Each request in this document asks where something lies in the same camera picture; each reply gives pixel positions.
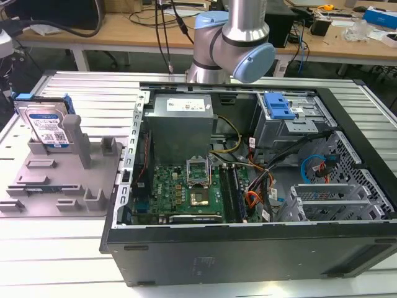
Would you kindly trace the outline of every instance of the plastic bag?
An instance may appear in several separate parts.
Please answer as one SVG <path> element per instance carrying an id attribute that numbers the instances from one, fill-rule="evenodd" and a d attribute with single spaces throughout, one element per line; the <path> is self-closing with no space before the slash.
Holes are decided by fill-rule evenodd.
<path id="1" fill-rule="evenodd" d="M 55 34 L 55 33 L 61 32 L 60 29 L 49 26 L 49 25 L 31 25 L 30 28 L 34 32 L 36 32 L 42 36 L 44 36 L 46 34 Z"/>
<path id="2" fill-rule="evenodd" d="M 360 40 L 368 41 L 367 35 L 373 30 L 373 27 L 367 24 L 366 20 L 354 22 L 352 27 L 342 31 L 342 38 L 348 42 L 358 42 Z"/>

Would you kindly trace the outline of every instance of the desk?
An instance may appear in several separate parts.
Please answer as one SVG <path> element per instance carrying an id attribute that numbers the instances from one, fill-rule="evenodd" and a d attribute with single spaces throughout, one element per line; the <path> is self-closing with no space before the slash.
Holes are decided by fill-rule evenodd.
<path id="1" fill-rule="evenodd" d="M 73 98 L 82 117 L 81 129 L 91 141 L 112 135 L 127 143 L 128 117 L 133 114 L 136 82 L 184 80 L 183 75 L 78 73 L 44 76 L 32 93 Z M 351 80 L 263 78 L 271 86 L 326 86 L 397 174 L 397 121 L 365 86 Z M 112 121 L 101 121 L 111 117 Z M 28 153 L 30 131 L 14 116 L 0 133 L 0 195 Z M 110 255 L 98 251 L 104 218 L 1 219 L 0 291 L 2 297 L 396 297 L 397 255 L 357 278 L 247 282 L 191 286 L 128 288 Z"/>
<path id="2" fill-rule="evenodd" d="M 344 0 L 330 0 L 336 8 L 348 9 L 343 6 Z M 358 1 L 357 6 L 373 5 L 385 9 L 396 10 L 397 4 L 385 2 Z M 153 11 L 144 11 L 140 17 L 151 17 Z M 142 20 L 154 23 L 154 19 Z M 185 23 L 194 27 L 194 18 L 186 18 Z M 362 65 L 388 65 L 397 66 L 397 51 L 387 45 L 370 40 L 365 42 L 347 42 L 341 38 L 344 28 L 330 26 L 325 37 L 312 36 L 308 29 L 305 30 L 304 41 L 310 47 L 308 61 L 350 63 Z M 159 30 L 160 39 L 164 42 L 164 32 Z M 193 46 L 178 27 L 167 30 L 170 52 L 175 54 L 193 54 Z M 31 30 L 19 37 L 22 45 L 26 47 L 64 48 L 70 49 L 75 57 L 79 71 L 89 71 L 85 50 L 108 50 L 120 52 L 146 52 L 158 53 L 159 48 L 156 33 L 153 28 L 132 24 L 128 15 L 107 14 L 100 32 L 91 38 L 81 38 L 66 32 L 60 34 L 41 36 Z M 274 76 L 284 76 L 286 65 L 297 51 L 297 45 L 288 44 L 285 48 L 278 48 L 276 59 L 279 61 Z"/>

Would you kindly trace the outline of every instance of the power supply label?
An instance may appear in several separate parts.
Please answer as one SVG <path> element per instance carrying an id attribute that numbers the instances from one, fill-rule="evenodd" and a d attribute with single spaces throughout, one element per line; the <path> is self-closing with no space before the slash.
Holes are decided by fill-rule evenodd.
<path id="1" fill-rule="evenodd" d="M 30 123 L 45 145 L 51 147 L 67 147 L 69 145 L 65 131 L 58 124 L 61 122 L 55 114 L 30 114 Z"/>
<path id="2" fill-rule="evenodd" d="M 205 112 L 204 99 L 199 98 L 169 98 L 167 99 L 169 112 Z"/>

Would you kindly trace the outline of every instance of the blue drive bracket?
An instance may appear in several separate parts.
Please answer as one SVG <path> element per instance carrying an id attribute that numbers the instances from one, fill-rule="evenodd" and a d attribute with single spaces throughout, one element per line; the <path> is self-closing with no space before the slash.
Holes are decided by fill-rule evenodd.
<path id="1" fill-rule="evenodd" d="M 296 117 L 281 93 L 265 93 L 264 103 L 272 119 L 293 120 Z"/>
<path id="2" fill-rule="evenodd" d="M 69 114 L 76 114 L 73 107 L 73 101 L 71 97 L 66 93 L 61 98 L 56 97 L 41 97 L 41 96 L 34 96 L 32 93 L 20 93 L 18 96 L 15 97 L 16 101 L 31 101 L 31 102 L 53 102 L 53 101 L 63 101 L 66 104 L 66 109 L 68 110 Z"/>

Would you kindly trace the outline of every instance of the motherboard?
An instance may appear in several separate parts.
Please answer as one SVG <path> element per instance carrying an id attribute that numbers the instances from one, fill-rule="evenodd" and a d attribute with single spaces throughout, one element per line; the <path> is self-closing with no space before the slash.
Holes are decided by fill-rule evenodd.
<path id="1" fill-rule="evenodd" d="M 246 218 L 247 169 L 211 165 L 207 170 L 203 165 L 155 166 L 149 199 L 132 200 L 133 217 L 157 218 L 159 224 L 241 222 Z"/>

